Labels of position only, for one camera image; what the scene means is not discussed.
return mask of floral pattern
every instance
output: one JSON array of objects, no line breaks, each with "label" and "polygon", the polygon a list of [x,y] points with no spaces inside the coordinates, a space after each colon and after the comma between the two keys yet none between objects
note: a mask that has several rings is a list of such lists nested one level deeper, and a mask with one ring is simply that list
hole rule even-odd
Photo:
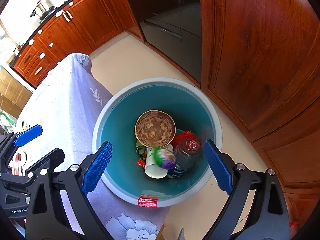
[{"label": "floral pattern", "polygon": [[118,219],[112,217],[106,223],[106,229],[115,240],[155,240],[158,227],[150,221],[133,221],[131,217],[122,214]]},{"label": "floral pattern", "polygon": [[97,90],[93,91],[92,88],[90,88],[90,90],[92,91],[93,96],[96,98],[96,101],[99,102],[101,104],[101,106],[103,106],[102,99],[100,99],[100,95],[97,93]]},{"label": "floral pattern", "polygon": [[89,57],[85,54],[77,53],[78,62],[85,68],[89,64]]}]

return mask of red label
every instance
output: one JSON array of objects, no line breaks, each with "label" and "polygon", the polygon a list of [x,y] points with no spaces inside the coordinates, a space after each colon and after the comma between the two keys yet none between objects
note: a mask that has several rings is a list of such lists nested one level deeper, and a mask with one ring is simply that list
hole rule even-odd
[{"label": "red label", "polygon": [[139,207],[157,208],[159,196],[141,195],[138,198]]},{"label": "red label", "polygon": [[142,168],[146,167],[146,159],[147,159],[147,154],[144,153],[141,155],[140,159],[138,159],[137,164],[139,164]]}]

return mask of wall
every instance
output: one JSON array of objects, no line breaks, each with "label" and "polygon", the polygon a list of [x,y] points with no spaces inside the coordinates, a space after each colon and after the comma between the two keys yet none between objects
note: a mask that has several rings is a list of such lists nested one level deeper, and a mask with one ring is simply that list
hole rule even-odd
[{"label": "wall", "polygon": [[[8,33],[16,42],[25,43],[39,26],[39,18],[30,14],[39,0],[9,0],[0,15]],[[55,7],[59,7],[65,0],[53,0]]]}]

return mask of trash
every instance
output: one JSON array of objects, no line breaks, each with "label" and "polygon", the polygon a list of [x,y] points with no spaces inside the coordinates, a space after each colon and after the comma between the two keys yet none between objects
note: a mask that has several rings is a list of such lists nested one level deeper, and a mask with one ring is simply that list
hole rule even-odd
[{"label": "trash", "polygon": [[163,148],[153,148],[155,163],[166,170],[173,169],[176,164],[176,157],[173,155],[173,147],[169,144]]},{"label": "trash", "polygon": [[162,179],[168,174],[168,170],[162,169],[156,164],[152,148],[147,148],[147,160],[146,160],[146,166],[144,171],[149,177],[153,179]]},{"label": "trash", "polygon": [[150,110],[138,118],[134,133],[142,145],[160,148],[172,141],[176,127],[168,114],[158,110]]},{"label": "trash", "polygon": [[136,148],[137,148],[136,149],[136,153],[139,154],[139,155],[142,155],[142,154],[144,154],[146,152],[146,147],[143,146],[141,144],[141,142],[139,142],[138,140],[136,142]]},{"label": "trash", "polygon": [[167,177],[170,179],[181,177],[195,164],[196,159],[200,156],[198,153],[201,147],[199,140],[191,132],[187,135],[180,138],[173,151],[176,157],[176,165],[174,169],[168,171]]},{"label": "trash", "polygon": [[177,147],[178,142],[179,142],[182,138],[190,138],[190,139],[192,139],[192,140],[194,140],[194,141],[196,141],[196,142],[198,142],[198,143],[200,144],[199,140],[196,138],[196,136],[195,136],[194,134],[192,134],[190,131],[185,131],[184,133],[177,134],[177,135],[173,138],[172,142],[170,143],[170,144],[173,146],[173,148],[176,148],[176,147]]},{"label": "trash", "polygon": [[146,167],[146,159],[147,159],[147,154],[143,153],[140,157],[140,159],[138,159],[137,164],[139,164],[142,168]]}]

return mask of bottle label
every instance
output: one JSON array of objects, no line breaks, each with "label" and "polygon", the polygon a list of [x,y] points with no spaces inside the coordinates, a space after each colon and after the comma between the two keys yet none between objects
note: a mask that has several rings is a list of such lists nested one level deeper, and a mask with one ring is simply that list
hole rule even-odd
[{"label": "bottle label", "polygon": [[186,169],[186,170],[181,170],[181,169],[178,169],[177,167],[175,167],[174,169],[168,171],[168,177],[169,177],[169,178],[170,178],[170,177],[172,177],[172,178],[179,178],[179,177],[181,177],[187,170],[188,170],[188,169]]}]

